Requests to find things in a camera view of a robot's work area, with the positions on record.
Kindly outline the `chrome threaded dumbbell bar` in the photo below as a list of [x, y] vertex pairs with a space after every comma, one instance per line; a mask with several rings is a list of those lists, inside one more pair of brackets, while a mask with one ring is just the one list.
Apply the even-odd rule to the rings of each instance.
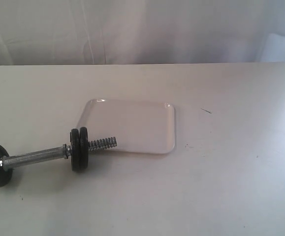
[[[117, 146], [115, 137], [98, 139], [88, 142], [89, 152], [115, 148]], [[71, 159], [71, 145], [64, 145], [63, 147], [56, 147], [11, 157], [4, 156], [0, 159], [0, 166], [3, 167], [4, 170], [8, 170], [61, 158]]]

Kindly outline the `white plastic tray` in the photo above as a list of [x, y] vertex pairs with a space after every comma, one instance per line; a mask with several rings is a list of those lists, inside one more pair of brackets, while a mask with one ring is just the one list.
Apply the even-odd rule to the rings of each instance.
[[89, 140], [115, 137], [116, 151], [167, 154], [175, 147], [175, 108], [170, 103], [92, 99], [77, 128], [88, 129]]

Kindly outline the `white curtain backdrop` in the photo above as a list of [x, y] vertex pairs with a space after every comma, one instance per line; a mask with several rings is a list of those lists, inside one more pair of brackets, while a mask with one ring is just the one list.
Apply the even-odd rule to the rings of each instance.
[[272, 60], [285, 0], [0, 0], [0, 65]]

